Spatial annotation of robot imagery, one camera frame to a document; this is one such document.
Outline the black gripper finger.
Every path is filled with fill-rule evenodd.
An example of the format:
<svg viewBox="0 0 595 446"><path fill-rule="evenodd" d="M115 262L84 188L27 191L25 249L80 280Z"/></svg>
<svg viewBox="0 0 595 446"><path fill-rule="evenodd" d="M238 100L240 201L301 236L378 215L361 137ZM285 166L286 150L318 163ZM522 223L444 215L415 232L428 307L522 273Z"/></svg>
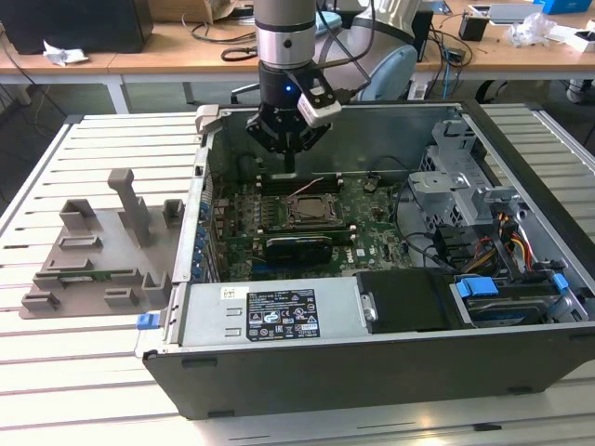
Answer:
<svg viewBox="0 0 595 446"><path fill-rule="evenodd" d="M246 121L245 130L266 151L282 154L285 172L291 171L291 149L287 129L287 111L281 109L259 109Z"/></svg>
<svg viewBox="0 0 595 446"><path fill-rule="evenodd" d="M296 154L310 150L330 129L331 125L309 127L302 125L298 130L290 133L290 171L296 171Z"/></svg>

